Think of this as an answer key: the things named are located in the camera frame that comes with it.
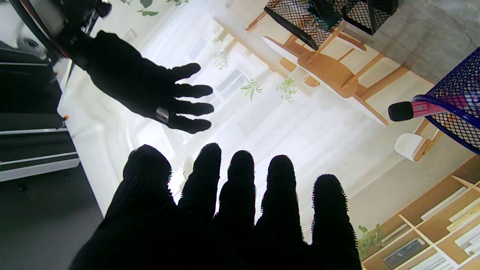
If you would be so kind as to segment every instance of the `bookshelf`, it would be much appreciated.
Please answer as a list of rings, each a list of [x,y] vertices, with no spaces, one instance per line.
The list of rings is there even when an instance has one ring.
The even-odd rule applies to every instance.
[[[362,266],[365,270],[392,270],[384,259],[412,240],[421,239],[424,245],[418,246],[416,254],[394,270],[409,270],[434,255],[441,256],[453,269],[478,270],[480,251],[469,255],[455,242],[478,225],[480,156],[474,156],[381,224],[384,237],[403,230],[382,247],[369,250],[361,258]]]

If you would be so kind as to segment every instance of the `black mesh basket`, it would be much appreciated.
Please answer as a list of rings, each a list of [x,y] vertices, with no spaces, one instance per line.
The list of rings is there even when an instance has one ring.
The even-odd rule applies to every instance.
[[[426,95],[417,95],[413,101],[426,101],[448,110],[426,118],[443,133],[480,155],[480,48]]]
[[[370,35],[395,13],[398,0],[349,0],[342,6],[342,16],[348,23]]]
[[[397,5],[398,0],[270,0],[264,10],[318,50],[342,19],[373,35]]]

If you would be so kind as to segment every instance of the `tiled floor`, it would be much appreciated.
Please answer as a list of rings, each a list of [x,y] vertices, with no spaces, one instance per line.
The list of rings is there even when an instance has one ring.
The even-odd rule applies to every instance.
[[[480,0],[398,2],[373,36],[346,32],[433,84],[480,47]]]

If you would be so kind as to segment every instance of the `black glove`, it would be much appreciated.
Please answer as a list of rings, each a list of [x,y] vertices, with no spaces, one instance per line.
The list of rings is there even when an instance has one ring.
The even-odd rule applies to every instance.
[[[175,99],[201,98],[213,93],[209,86],[176,84],[199,72],[200,65],[192,63],[173,69],[157,66],[116,34],[103,31],[95,38],[81,36],[74,43],[74,49],[86,62],[82,68],[90,75],[92,82],[132,112],[191,134],[211,127],[212,124],[207,120],[192,120],[176,115],[200,116],[214,111],[214,107],[208,103]],[[159,107],[168,111],[168,121],[157,117]]]
[[[295,172],[272,159],[254,226],[252,156],[237,152],[214,216],[221,150],[205,146],[175,205],[167,159],[150,146],[130,154],[105,220],[74,259],[76,269],[361,270],[346,198],[333,175],[315,182],[313,244],[302,238]]]

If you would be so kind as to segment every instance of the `silver ring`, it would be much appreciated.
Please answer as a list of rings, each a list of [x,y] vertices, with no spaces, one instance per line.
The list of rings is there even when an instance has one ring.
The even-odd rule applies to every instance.
[[[162,107],[157,107],[156,109],[156,117],[163,123],[167,124],[168,123],[168,117],[170,113],[168,110],[162,108]]]

